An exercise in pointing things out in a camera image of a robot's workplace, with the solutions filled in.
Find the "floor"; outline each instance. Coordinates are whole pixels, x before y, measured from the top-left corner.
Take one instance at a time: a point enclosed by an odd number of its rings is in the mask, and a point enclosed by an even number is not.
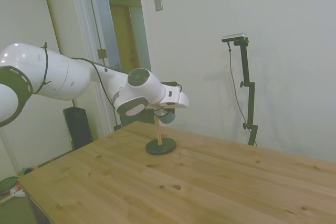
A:
[[[1,224],[37,224],[27,197],[12,198],[0,205]]]

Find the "light switch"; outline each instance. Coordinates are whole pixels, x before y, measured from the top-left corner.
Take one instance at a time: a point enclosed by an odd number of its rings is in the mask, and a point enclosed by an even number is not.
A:
[[[155,4],[155,10],[157,12],[160,11],[160,10],[163,10],[162,0],[154,0],[154,4]]]

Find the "wooden table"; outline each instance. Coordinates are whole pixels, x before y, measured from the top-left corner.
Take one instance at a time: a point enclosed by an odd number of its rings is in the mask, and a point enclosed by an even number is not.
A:
[[[147,154],[155,126],[137,122],[19,181],[56,224],[336,223],[336,164],[162,134],[177,141],[170,154]]]

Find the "power cord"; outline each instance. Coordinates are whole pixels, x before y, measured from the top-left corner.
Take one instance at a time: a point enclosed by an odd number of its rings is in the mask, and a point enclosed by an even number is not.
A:
[[[40,85],[40,87],[38,88],[38,90],[34,93],[37,94],[38,92],[40,92],[40,90],[42,89],[42,87],[48,83],[50,83],[51,81],[46,82],[46,78],[47,78],[47,73],[48,73],[48,66],[49,66],[49,58],[48,58],[48,52],[47,52],[47,43],[45,42],[44,46],[42,47],[44,49],[44,52],[46,54],[46,68],[44,71],[44,75],[43,75],[43,81]]]
[[[244,122],[245,124],[247,125],[247,122],[246,122],[246,119],[245,119],[245,116],[243,114],[243,112],[241,111],[241,108],[240,108],[240,105],[239,105],[239,102],[238,102],[238,97],[237,97],[237,90],[236,90],[236,83],[235,83],[235,79],[233,78],[233,74],[232,74],[232,57],[231,57],[231,47],[230,47],[230,42],[227,43],[227,45],[229,46],[229,54],[230,54],[230,73],[231,73],[231,78],[232,78],[232,83],[233,83],[233,88],[235,90],[235,98],[236,98],[236,102],[237,102],[237,105],[238,105],[238,108],[239,108],[239,111],[240,113],[242,114],[243,116],[243,119],[244,119]]]
[[[116,109],[115,109],[115,107],[114,107],[112,101],[110,100],[109,96],[107,95],[106,89],[105,89],[105,87],[104,87],[103,81],[101,80],[101,77],[100,77],[99,71],[98,71],[98,69],[97,69],[97,67],[96,67],[96,64],[95,64],[93,61],[88,60],[88,59],[84,59],[84,58],[72,58],[72,59],[74,59],[74,60],[83,60],[83,61],[87,61],[87,62],[89,62],[89,63],[91,63],[91,64],[93,65],[93,67],[94,67],[94,69],[95,69],[95,71],[96,71],[96,73],[97,73],[97,75],[98,75],[98,78],[99,78],[101,87],[103,88],[103,91],[104,91],[104,94],[105,94],[105,96],[106,96],[106,99],[109,101],[109,103],[111,104],[111,106],[112,106],[112,108],[113,108],[114,119],[115,119],[116,124],[118,125],[117,116],[115,115],[115,111],[116,111]]]

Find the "black speaker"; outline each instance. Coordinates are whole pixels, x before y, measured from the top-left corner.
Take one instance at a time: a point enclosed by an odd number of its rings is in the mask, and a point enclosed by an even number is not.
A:
[[[85,109],[70,107],[63,110],[72,139],[72,149],[77,150],[93,142]]]

